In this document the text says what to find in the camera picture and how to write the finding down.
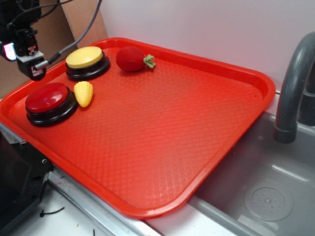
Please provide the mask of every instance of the sink drain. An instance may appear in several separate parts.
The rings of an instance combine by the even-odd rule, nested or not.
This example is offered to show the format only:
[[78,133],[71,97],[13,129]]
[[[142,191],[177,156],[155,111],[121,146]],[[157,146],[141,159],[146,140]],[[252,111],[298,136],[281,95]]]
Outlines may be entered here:
[[258,183],[249,188],[244,203],[250,214],[264,221],[282,220],[293,209],[290,193],[271,182]]

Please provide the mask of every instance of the toy corn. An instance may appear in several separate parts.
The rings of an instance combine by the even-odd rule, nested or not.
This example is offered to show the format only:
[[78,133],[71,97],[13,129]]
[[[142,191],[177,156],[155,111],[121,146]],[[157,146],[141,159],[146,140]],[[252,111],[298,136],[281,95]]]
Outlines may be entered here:
[[93,86],[87,81],[81,81],[74,86],[74,95],[81,107],[87,107],[93,96]]

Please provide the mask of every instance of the red button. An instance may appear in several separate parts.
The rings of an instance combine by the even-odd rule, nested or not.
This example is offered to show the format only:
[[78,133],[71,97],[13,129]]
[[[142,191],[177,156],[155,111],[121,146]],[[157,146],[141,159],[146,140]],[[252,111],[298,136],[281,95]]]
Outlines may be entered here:
[[25,101],[26,108],[33,113],[50,111],[61,105],[68,97],[69,91],[62,83],[50,83],[32,92]]

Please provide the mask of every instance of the black cable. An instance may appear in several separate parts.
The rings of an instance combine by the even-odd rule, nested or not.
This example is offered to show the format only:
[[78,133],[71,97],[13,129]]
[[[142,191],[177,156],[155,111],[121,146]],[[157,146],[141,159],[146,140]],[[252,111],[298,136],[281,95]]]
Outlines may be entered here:
[[46,4],[46,5],[33,7],[32,9],[23,11],[23,12],[21,12],[19,15],[17,15],[9,24],[7,24],[6,27],[9,29],[19,17],[21,17],[22,15],[24,15],[24,14],[26,14],[26,13],[28,13],[28,12],[31,12],[31,11],[34,11],[34,10],[37,10],[37,9],[43,8],[43,7],[55,6],[55,5],[62,5],[62,4],[65,4],[65,3],[67,3],[67,2],[70,2],[70,1],[73,1],[73,0],[68,0],[68,1],[59,2],[59,3]]
[[56,210],[56,211],[54,211],[54,212],[49,212],[49,213],[44,213],[44,210],[42,210],[41,213],[39,214],[39,216],[40,216],[40,217],[44,217],[45,215],[56,214],[56,213],[62,211],[63,209],[64,209],[64,207],[62,207],[62,208],[59,209],[59,210]]
[[42,15],[39,19],[44,18],[45,16],[48,16],[50,13],[52,13],[56,8],[58,7],[58,5],[55,5],[52,9],[50,9],[48,12],[46,12],[44,15]]
[[21,11],[30,10],[30,8],[33,7],[33,5],[34,5],[34,0],[31,0],[31,5],[30,5],[29,9],[24,9],[23,6],[22,6],[22,0],[16,0],[16,2],[18,3],[19,8],[20,8]]
[[98,3],[97,3],[97,5],[96,5],[96,9],[95,9],[95,11],[94,11],[94,14],[93,14],[93,16],[92,16],[92,18],[91,18],[91,21],[90,21],[90,23],[88,24],[88,26],[86,27],[86,29],[83,31],[83,33],[73,42],[73,43],[71,43],[71,44],[69,44],[68,46],[66,46],[66,47],[64,47],[63,49],[61,49],[59,52],[57,52],[52,58],[50,58],[50,59],[47,59],[47,62],[49,63],[49,64],[52,64],[55,60],[57,60],[60,56],[61,56],[61,54],[64,52],[64,51],[66,51],[66,50],[68,50],[69,48],[71,48],[71,47],[73,47],[74,45],[76,45],[78,42],[80,42],[81,41],[81,39],[86,35],[86,33],[89,31],[89,29],[91,28],[91,26],[92,26],[92,24],[93,24],[93,22],[94,22],[94,20],[95,20],[95,18],[96,18],[96,16],[97,16],[97,13],[98,13],[98,11],[99,11],[99,7],[100,7],[100,4],[102,3],[102,0],[98,0]]

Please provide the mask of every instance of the sink basin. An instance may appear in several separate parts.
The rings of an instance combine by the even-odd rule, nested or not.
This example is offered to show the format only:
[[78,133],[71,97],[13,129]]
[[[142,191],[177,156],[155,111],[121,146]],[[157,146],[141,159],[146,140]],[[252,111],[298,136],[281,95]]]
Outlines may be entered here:
[[202,212],[219,210],[248,235],[313,236],[315,130],[299,124],[296,141],[279,144],[272,137],[274,120],[264,113],[195,195],[211,206]]

